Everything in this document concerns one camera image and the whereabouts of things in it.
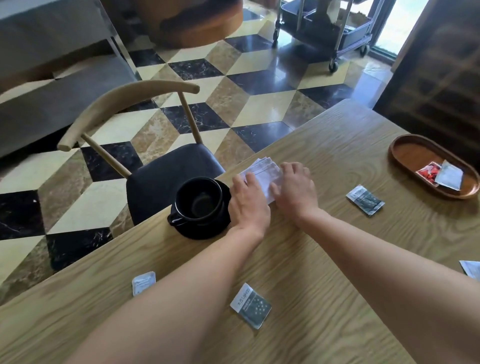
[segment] hand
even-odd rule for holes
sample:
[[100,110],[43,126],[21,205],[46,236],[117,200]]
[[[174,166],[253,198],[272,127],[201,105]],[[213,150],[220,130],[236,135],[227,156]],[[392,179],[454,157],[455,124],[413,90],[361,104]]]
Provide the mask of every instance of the hand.
[[238,174],[233,177],[228,212],[234,228],[246,229],[263,237],[270,225],[270,208],[255,175],[247,173],[246,177],[247,183]]
[[310,170],[301,163],[282,163],[280,166],[283,170],[282,187],[271,183],[270,189],[278,208],[298,223],[318,210],[315,183],[310,178]]

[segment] cart wheel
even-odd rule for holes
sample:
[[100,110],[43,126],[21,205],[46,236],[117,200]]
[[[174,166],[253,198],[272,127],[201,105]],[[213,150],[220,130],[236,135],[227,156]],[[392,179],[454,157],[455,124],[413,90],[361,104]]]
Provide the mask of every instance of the cart wheel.
[[275,48],[277,43],[278,43],[278,35],[280,34],[280,29],[275,28],[275,31],[273,32],[273,47]]
[[335,73],[338,71],[338,61],[330,61],[330,63],[328,64],[328,70],[330,71],[330,73]]
[[364,46],[360,47],[360,56],[363,58],[365,57],[368,52],[370,52],[370,46],[368,44],[365,44]]

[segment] black chair seat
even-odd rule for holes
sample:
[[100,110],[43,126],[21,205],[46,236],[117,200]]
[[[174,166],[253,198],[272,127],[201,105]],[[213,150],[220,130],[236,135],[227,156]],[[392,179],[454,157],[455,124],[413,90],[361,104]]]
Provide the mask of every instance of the black chair seat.
[[152,160],[127,179],[133,223],[138,225],[171,205],[180,186],[189,179],[216,178],[223,172],[212,152],[202,144],[187,144]]

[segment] coffee cup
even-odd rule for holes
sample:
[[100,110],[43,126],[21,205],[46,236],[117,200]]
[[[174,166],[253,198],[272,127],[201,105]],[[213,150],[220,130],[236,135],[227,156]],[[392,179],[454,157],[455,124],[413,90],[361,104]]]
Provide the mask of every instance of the coffee cup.
[[208,177],[196,177],[185,182],[177,191],[174,204],[176,211],[167,218],[171,226],[187,222],[205,225],[226,211],[220,185]]

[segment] metal cart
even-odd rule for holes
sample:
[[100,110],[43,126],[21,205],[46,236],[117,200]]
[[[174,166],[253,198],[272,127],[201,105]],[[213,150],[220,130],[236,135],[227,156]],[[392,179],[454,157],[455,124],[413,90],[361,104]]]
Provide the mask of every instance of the metal cart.
[[340,9],[342,14],[340,26],[331,23],[326,14],[316,14],[317,1],[278,0],[278,17],[273,35],[274,47],[277,46],[278,35],[282,29],[328,56],[330,58],[328,69],[331,73],[335,73],[338,70],[338,57],[342,54],[360,49],[360,55],[365,57],[370,51],[372,29],[384,0],[377,3],[373,16],[367,17],[367,21],[356,28],[347,27],[352,4],[360,4],[367,0],[342,0],[347,1],[348,4],[346,10]]

